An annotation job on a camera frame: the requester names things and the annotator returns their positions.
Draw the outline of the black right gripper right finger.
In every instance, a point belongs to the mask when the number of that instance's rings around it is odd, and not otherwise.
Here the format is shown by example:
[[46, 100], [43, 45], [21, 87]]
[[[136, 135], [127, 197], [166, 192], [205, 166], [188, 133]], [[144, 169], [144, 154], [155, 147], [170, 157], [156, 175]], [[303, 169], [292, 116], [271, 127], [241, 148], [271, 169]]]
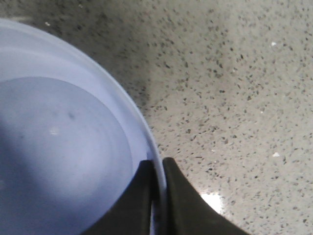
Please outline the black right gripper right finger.
[[163, 159], [169, 235], [246, 235], [214, 211], [185, 178], [173, 158]]

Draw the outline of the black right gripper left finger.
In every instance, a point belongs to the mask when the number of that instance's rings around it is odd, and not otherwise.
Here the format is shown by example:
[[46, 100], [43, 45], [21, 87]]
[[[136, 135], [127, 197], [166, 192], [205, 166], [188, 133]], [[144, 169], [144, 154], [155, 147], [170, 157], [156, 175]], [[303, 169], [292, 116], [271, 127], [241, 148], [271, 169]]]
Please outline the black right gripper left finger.
[[115, 204], [84, 235], [148, 235], [150, 233], [152, 183], [151, 161], [141, 161], [138, 169]]

